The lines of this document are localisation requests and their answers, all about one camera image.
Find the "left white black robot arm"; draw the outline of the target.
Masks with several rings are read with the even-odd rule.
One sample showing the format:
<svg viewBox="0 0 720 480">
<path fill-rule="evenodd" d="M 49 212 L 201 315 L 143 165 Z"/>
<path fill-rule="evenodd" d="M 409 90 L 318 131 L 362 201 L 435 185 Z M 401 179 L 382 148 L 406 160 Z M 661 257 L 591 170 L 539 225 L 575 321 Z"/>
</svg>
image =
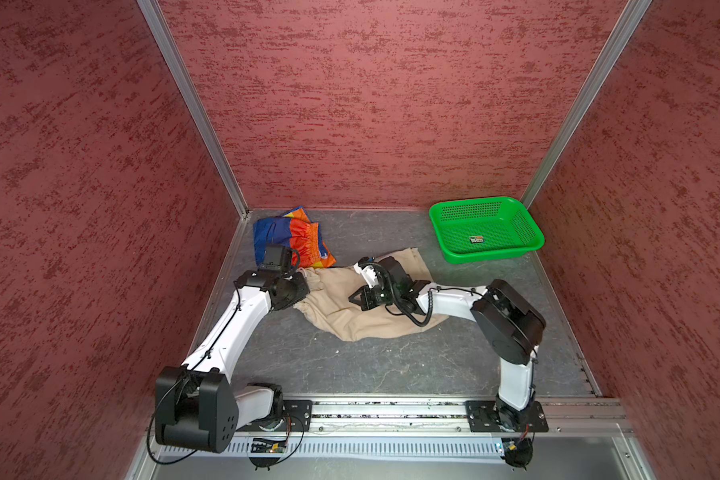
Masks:
<svg viewBox="0 0 720 480">
<path fill-rule="evenodd" d="M 235 391 L 232 376 L 259 323 L 308 293 L 300 271 L 247 271 L 236 280 L 229 305 L 206 338 L 181 365 L 168 366 L 159 374 L 149 427 L 155 441 L 221 453 L 243 427 L 280 427 L 285 414 L 282 388 L 251 383 Z"/>
</svg>

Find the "rainbow striped shorts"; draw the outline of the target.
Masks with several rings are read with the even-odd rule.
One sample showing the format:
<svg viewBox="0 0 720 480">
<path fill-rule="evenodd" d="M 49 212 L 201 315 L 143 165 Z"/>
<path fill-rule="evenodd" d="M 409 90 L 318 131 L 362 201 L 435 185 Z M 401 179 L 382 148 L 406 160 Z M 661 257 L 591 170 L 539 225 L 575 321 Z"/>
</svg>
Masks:
<svg viewBox="0 0 720 480">
<path fill-rule="evenodd" d="M 318 222 L 312 222 L 300 207 L 278 217 L 257 220 L 253 226 L 255 262 L 260 265 L 268 245 L 295 251 L 293 264 L 300 268 L 330 268 L 336 259 L 325 245 Z"/>
</svg>

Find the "beige shorts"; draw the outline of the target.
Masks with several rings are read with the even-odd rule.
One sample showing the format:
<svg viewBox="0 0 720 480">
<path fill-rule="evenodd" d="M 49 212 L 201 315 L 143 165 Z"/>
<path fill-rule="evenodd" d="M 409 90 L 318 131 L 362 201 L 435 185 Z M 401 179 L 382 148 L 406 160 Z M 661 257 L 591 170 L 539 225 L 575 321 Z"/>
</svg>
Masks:
<svg viewBox="0 0 720 480">
<path fill-rule="evenodd" d="M 309 294 L 294 305 L 318 329 L 342 341 L 355 342 L 365 338 L 393 339 L 426 332 L 448 319 L 435 314 L 428 325 L 418 327 L 406 316 L 395 316 L 383 307 L 363 311 L 349 302 L 366 282 L 352 267 L 306 268 L 301 271 L 309 286 Z"/>
</svg>

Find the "green plastic basket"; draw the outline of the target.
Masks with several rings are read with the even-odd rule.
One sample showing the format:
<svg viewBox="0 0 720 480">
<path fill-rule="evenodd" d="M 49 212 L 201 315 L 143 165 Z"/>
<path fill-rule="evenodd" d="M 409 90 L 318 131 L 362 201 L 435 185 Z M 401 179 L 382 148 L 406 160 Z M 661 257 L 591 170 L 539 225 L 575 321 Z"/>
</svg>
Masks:
<svg viewBox="0 0 720 480">
<path fill-rule="evenodd" d="M 443 257 L 451 264 L 517 258 L 545 244 L 526 207 L 510 197 L 436 203 L 429 218 Z M 471 244 L 471 236 L 483 236 L 485 243 Z"/>
</svg>

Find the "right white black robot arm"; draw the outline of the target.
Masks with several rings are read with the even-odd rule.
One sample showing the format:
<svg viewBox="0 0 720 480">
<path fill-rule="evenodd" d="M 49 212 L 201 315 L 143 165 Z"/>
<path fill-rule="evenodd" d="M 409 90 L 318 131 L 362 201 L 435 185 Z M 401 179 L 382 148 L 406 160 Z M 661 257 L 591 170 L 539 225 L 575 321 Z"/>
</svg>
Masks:
<svg viewBox="0 0 720 480">
<path fill-rule="evenodd" d="M 468 408 L 476 431 L 546 432 L 545 414 L 535 400 L 534 369 L 544 330 L 543 316 L 509 283 L 487 286 L 444 286 L 414 280 L 393 257 L 364 257 L 353 266 L 366 284 L 349 297 L 363 311 L 389 306 L 395 316 L 423 328 L 436 315 L 475 323 L 500 359 L 495 401 L 481 413 Z"/>
</svg>

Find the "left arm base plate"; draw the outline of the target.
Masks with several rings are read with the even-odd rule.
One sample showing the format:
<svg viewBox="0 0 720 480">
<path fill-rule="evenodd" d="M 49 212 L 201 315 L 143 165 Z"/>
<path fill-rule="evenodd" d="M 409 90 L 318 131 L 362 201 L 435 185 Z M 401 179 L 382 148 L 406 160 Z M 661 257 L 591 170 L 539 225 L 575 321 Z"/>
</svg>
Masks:
<svg viewBox="0 0 720 480">
<path fill-rule="evenodd" d="M 258 428 L 266 432 L 308 431 L 313 406 L 312 400 L 276 400 L 271 415 L 260 420 Z"/>
</svg>

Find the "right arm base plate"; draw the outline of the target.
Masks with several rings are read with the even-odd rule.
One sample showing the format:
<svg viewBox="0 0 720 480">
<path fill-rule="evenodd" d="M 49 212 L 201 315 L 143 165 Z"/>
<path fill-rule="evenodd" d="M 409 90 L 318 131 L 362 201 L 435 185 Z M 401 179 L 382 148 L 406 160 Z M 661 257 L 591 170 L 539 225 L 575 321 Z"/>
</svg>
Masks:
<svg viewBox="0 0 720 480">
<path fill-rule="evenodd" d="M 464 403 L 466 418 L 473 433 L 547 433 L 549 426 L 542 405 L 531 401 L 516 410 L 497 399 L 470 400 Z"/>
</svg>

